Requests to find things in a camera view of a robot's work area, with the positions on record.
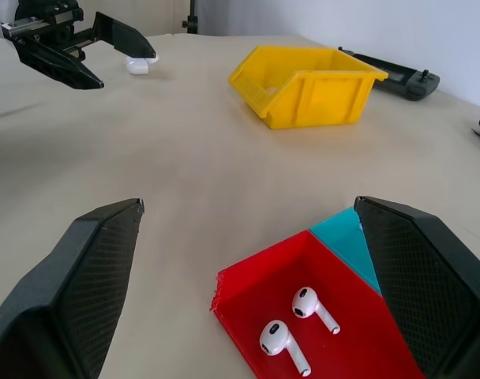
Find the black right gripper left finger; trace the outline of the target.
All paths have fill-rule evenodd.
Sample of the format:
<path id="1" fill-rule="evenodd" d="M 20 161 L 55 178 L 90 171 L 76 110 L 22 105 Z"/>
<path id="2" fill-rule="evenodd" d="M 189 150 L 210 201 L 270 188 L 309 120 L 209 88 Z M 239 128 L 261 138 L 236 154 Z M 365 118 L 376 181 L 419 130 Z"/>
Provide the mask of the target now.
<path id="1" fill-rule="evenodd" d="M 126 300 L 144 202 L 96 208 L 0 305 L 0 378 L 97 378 Z"/>

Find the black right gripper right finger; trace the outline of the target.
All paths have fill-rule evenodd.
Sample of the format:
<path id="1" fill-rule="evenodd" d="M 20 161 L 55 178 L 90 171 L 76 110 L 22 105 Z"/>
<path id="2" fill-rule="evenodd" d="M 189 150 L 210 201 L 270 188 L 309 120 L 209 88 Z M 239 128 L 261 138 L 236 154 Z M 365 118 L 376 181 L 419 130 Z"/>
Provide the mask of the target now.
<path id="1" fill-rule="evenodd" d="M 480 378 L 480 260 L 437 216 L 354 203 L 384 298 L 427 378 Z"/>

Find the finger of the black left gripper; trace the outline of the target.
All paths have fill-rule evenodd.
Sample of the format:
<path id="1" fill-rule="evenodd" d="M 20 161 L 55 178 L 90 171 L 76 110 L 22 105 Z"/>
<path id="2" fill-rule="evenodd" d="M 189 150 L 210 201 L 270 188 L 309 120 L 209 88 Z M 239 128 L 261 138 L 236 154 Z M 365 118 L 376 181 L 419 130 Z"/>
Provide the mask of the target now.
<path id="1" fill-rule="evenodd" d="M 110 44 L 131 58 L 156 58 L 157 53 L 149 41 L 135 28 L 104 13 L 96 12 L 92 38 Z"/>
<path id="2" fill-rule="evenodd" d="M 73 56 L 29 37 L 16 38 L 13 45 L 21 63 L 50 79 L 77 90 L 101 89 L 104 83 Z"/>

